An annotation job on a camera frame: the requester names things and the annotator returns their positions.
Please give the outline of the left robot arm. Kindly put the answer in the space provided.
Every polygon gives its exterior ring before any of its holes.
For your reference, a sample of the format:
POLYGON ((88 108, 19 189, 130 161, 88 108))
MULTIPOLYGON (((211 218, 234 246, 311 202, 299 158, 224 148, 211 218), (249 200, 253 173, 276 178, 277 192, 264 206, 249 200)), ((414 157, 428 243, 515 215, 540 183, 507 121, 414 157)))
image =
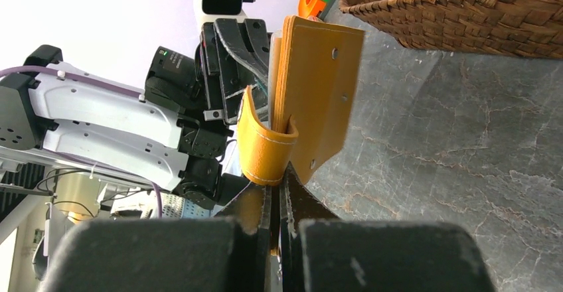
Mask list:
POLYGON ((202 26, 193 57, 159 47, 143 91, 83 72, 43 45, 1 72, 1 146, 76 157, 211 209, 248 185, 222 170, 249 89, 268 116, 271 33, 261 19, 202 26))

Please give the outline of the yellow leather card holder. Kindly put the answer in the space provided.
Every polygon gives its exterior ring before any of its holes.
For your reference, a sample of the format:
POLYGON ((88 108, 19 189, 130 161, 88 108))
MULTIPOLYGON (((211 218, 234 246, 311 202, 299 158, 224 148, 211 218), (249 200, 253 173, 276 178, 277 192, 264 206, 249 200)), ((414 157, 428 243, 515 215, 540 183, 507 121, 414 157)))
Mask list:
POLYGON ((363 40, 360 29, 285 18, 272 39, 268 124, 259 120, 250 88, 242 97, 237 146, 247 179, 276 186, 292 166, 308 183, 343 148, 363 40))

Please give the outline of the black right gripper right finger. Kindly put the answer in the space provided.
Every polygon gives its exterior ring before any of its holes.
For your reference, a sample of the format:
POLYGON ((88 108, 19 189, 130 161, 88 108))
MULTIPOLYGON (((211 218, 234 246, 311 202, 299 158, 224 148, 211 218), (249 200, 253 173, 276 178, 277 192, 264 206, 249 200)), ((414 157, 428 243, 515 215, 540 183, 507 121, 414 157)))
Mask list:
POLYGON ((300 182, 280 190, 284 291, 494 291, 480 249, 456 224, 342 220, 300 182))

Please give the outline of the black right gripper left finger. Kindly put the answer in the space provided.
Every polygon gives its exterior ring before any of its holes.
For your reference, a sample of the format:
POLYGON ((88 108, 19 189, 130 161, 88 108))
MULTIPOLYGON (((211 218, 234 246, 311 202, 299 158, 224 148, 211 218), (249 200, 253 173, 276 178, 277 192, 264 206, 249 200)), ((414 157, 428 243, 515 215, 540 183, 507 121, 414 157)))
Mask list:
POLYGON ((272 189, 215 217, 94 220, 66 233, 41 291, 266 291, 272 189))

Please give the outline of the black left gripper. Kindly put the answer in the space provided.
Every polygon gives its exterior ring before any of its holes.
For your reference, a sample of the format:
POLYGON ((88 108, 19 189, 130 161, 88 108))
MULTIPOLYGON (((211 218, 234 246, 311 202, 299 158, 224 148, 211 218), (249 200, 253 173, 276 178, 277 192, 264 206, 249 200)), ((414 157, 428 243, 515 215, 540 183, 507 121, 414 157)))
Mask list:
POLYGON ((204 80, 206 120, 238 122, 246 88, 261 121, 268 120, 270 34, 261 19, 217 19, 205 23, 196 59, 204 80))

